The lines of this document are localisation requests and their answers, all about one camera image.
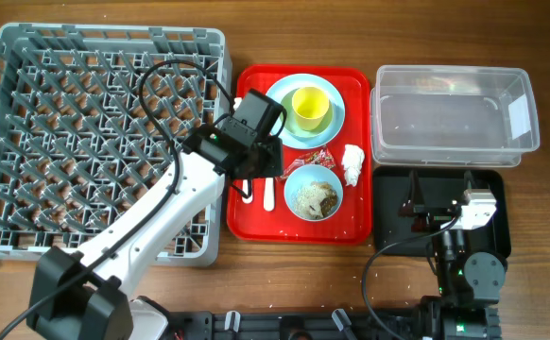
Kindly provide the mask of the white plastic spoon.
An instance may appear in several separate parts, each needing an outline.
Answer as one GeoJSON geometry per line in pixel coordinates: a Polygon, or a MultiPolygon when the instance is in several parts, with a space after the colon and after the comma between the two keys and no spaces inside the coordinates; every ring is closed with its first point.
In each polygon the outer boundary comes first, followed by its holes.
{"type": "Polygon", "coordinates": [[[274,178],[265,179],[263,207],[267,212],[272,212],[275,208],[274,178]]]}

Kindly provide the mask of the yellow plastic cup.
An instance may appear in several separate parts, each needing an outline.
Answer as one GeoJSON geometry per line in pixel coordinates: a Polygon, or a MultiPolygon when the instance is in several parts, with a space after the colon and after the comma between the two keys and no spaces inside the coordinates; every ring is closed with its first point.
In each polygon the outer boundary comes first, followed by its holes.
{"type": "Polygon", "coordinates": [[[330,100],[321,88],[301,87],[292,96],[292,108],[299,128],[313,130],[328,112],[330,100]]]}

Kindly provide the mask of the light blue plate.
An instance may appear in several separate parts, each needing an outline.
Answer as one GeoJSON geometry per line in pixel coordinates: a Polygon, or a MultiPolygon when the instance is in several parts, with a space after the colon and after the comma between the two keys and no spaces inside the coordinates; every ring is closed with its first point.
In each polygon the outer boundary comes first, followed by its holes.
{"type": "Polygon", "coordinates": [[[312,149],[321,147],[331,142],[338,132],[342,129],[345,121],[345,104],[340,92],[328,80],[310,74],[295,74],[285,76],[276,81],[266,92],[271,99],[279,102],[282,106],[284,96],[290,91],[300,87],[321,88],[328,94],[331,103],[334,105],[334,119],[328,130],[320,136],[312,139],[298,139],[289,134],[285,129],[280,134],[280,138],[285,146],[294,149],[312,149]]]}

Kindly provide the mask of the small blue food bowl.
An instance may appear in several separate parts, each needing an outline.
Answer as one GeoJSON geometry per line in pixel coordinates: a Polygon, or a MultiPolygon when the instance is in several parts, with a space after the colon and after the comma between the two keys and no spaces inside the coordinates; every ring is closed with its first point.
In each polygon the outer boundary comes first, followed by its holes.
{"type": "Polygon", "coordinates": [[[325,166],[303,165],[285,181],[284,201],[299,219],[322,222],[341,208],[342,183],[335,172],[325,166]]]}

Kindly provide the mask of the light green bowl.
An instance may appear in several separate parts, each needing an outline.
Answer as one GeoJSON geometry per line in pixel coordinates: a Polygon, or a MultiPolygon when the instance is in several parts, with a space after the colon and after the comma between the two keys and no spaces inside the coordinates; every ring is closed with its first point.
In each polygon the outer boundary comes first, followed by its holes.
{"type": "Polygon", "coordinates": [[[294,111],[292,108],[292,96],[296,90],[297,89],[287,93],[284,96],[284,99],[282,101],[282,104],[284,105],[288,113],[286,122],[284,124],[284,129],[289,134],[291,134],[292,136],[298,139],[312,139],[312,138],[316,138],[317,136],[323,135],[328,130],[329,126],[332,124],[332,121],[334,119],[334,112],[333,112],[333,109],[335,108],[334,105],[330,101],[330,108],[318,127],[316,127],[313,130],[302,130],[297,125],[294,111]]]}

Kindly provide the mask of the white plastic fork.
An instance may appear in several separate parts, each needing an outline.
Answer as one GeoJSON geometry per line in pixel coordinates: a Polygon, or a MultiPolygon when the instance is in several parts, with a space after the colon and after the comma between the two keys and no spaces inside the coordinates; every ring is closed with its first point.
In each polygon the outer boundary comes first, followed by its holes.
{"type": "MultiPolygon", "coordinates": [[[[241,104],[241,102],[242,102],[242,98],[241,97],[236,97],[233,101],[233,108],[235,110],[237,110],[239,105],[241,104]]],[[[253,200],[253,196],[252,196],[252,193],[251,193],[250,183],[247,179],[243,180],[242,190],[243,190],[242,202],[245,203],[245,204],[250,204],[253,200]]]]}

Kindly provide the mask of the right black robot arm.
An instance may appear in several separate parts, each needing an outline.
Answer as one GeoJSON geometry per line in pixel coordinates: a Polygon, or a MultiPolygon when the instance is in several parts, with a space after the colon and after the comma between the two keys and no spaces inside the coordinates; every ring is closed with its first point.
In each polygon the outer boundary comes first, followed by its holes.
{"type": "Polygon", "coordinates": [[[494,339],[501,336],[492,305],[499,302],[507,262],[492,250],[471,246],[467,234],[484,228],[497,211],[491,190],[476,188],[465,175],[466,189],[446,207],[429,207],[416,171],[409,175],[402,217],[414,219],[411,229],[430,240],[439,295],[423,297],[412,315],[414,339],[494,339]]]}

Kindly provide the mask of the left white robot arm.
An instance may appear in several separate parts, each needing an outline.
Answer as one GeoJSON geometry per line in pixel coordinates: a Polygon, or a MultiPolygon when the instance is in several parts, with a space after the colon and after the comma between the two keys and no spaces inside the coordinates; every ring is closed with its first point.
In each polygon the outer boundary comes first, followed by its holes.
{"type": "Polygon", "coordinates": [[[192,129],[158,182],[76,251],[54,246],[38,260],[27,326],[45,339],[161,339],[168,312],[133,295],[157,255],[215,202],[229,179],[277,177],[287,112],[250,90],[237,111],[192,129]]]}

